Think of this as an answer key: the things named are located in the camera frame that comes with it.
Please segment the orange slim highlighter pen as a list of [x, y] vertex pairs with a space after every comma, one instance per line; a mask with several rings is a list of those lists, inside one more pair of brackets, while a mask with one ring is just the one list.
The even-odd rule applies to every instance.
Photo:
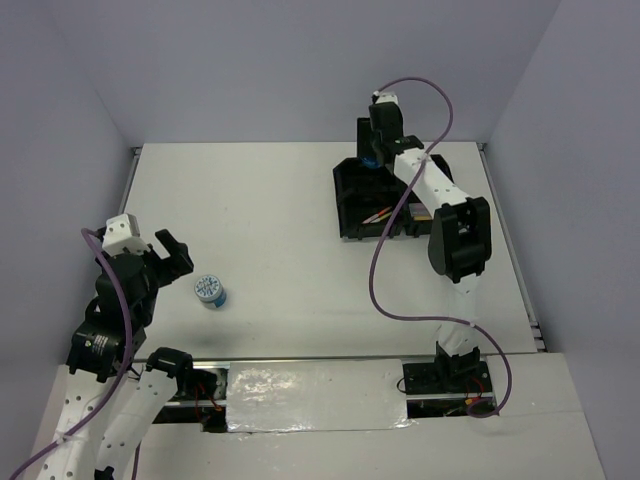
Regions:
[[392, 208], [391, 207], [386, 207], [384, 209], [382, 209], [381, 211], [375, 213], [374, 215], [366, 218], [365, 220], [362, 221], [363, 225], [369, 225], [372, 223], [379, 223], [384, 219], [387, 219], [392, 213]]

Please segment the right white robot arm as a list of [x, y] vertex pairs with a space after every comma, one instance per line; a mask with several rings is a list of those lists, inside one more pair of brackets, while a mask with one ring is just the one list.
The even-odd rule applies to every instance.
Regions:
[[438, 321], [434, 371], [436, 383], [446, 391], [457, 391], [480, 364], [474, 323], [476, 289], [480, 275], [492, 255], [491, 209], [488, 201], [472, 197], [459, 188], [452, 175], [431, 155], [417, 137], [404, 133], [404, 119], [393, 94], [380, 92], [369, 106], [370, 142], [376, 160], [389, 166], [406, 190], [393, 212], [398, 215], [410, 195], [415, 195], [431, 215], [427, 258], [433, 271], [445, 280], [449, 295], [446, 316], [407, 316], [382, 307], [375, 294], [374, 278], [384, 240], [384, 230], [374, 250], [369, 269], [369, 296], [374, 308], [387, 318], [404, 321]]

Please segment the blue tape roll front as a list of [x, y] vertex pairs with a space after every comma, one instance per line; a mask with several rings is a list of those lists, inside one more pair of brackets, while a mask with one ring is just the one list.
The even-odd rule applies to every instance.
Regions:
[[200, 276], [194, 284], [194, 294], [206, 308], [220, 309], [227, 300], [227, 292], [220, 279], [212, 274]]

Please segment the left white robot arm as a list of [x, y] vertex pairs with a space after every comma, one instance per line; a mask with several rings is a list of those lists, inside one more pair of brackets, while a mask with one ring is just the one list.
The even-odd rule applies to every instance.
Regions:
[[112, 217], [97, 231], [85, 229], [82, 236], [101, 273], [72, 335], [62, 410], [51, 444], [39, 456], [41, 479], [122, 479], [135, 473], [143, 437], [165, 403], [189, 396], [196, 385], [191, 355], [160, 347], [129, 399], [115, 405], [160, 289], [193, 271], [187, 246], [160, 230], [155, 236], [168, 255], [159, 256], [131, 214]]

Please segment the blue tape roll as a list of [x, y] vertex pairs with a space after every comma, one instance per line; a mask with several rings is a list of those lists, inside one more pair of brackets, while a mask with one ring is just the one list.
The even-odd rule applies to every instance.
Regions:
[[220, 309], [227, 300], [227, 292], [220, 279], [212, 274], [200, 276], [194, 284], [194, 294], [206, 308]]
[[362, 157], [361, 163], [369, 169], [378, 169], [381, 167], [381, 164], [375, 157]]

